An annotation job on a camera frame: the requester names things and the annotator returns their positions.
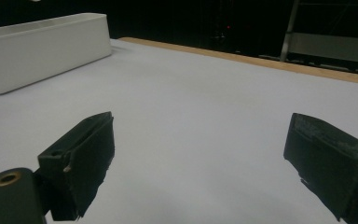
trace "rectangular tray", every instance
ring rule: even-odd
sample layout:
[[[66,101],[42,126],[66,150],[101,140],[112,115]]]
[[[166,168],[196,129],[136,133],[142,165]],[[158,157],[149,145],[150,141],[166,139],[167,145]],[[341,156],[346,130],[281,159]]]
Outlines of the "rectangular tray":
[[[82,13],[0,27],[0,94],[111,53],[104,14]]]

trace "wooden trim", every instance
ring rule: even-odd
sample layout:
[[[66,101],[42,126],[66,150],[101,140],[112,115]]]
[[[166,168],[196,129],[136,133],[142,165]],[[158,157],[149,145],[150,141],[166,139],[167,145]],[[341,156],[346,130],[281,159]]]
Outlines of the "wooden trim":
[[[191,48],[191,47],[186,47],[186,46],[179,46],[179,45],[174,45],[174,44],[161,43],[161,42],[138,39],[138,38],[133,38],[133,37],[122,37],[119,40],[131,42],[131,43],[135,43],[135,44],[142,44],[142,45],[146,45],[146,46],[162,48],[162,49],[173,49],[173,50],[178,50],[178,51],[182,51],[182,52],[189,52],[189,53],[195,53],[195,54],[200,54],[200,55],[205,55],[205,56],[211,56],[211,57],[215,57],[215,58],[221,58],[221,59],[231,60],[231,61],[240,62],[240,63],[249,63],[249,64],[254,64],[254,65],[259,65],[259,66],[276,68],[276,69],[280,69],[280,70],[302,73],[302,74],[312,75],[312,76],[316,76],[316,77],[328,77],[328,78],[332,78],[332,79],[338,79],[338,80],[344,80],[344,81],[358,83],[358,74],[353,74],[353,73],[339,72],[339,71],[334,71],[334,70],[304,66],[304,65],[293,64],[293,63],[281,63],[281,62],[275,62],[275,61],[271,61],[271,60],[252,58],[252,57],[230,54],[230,53],[225,53],[225,52],[218,52],[218,51],[213,51],[213,50],[208,50],[208,49],[197,49],[197,48]]]

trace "table surface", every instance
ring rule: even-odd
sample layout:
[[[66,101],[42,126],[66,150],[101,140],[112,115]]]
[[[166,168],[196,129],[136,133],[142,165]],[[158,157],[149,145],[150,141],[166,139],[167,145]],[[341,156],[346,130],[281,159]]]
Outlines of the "table surface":
[[[282,154],[295,112],[358,138],[358,83],[333,79],[352,75],[137,41],[112,40],[109,57],[0,95],[0,172],[36,170],[79,121],[112,111],[116,156],[79,224],[337,223]]]

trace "white tabletop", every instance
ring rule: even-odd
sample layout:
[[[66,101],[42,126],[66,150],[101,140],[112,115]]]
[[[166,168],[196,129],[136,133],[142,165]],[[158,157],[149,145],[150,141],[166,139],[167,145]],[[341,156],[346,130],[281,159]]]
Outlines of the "white tabletop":
[[[294,112],[358,138],[358,84],[112,46],[110,57],[0,95],[0,172],[36,170],[79,121],[112,111],[116,156],[79,224],[337,223],[282,154]]]

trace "dark background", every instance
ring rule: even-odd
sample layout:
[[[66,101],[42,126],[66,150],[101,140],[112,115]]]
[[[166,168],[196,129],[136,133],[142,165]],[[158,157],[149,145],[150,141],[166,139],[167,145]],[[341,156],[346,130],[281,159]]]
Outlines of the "dark background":
[[[358,37],[358,1],[301,3],[296,32]],[[278,57],[292,4],[293,0],[0,0],[0,26],[98,12],[107,14],[111,38],[132,36]]]

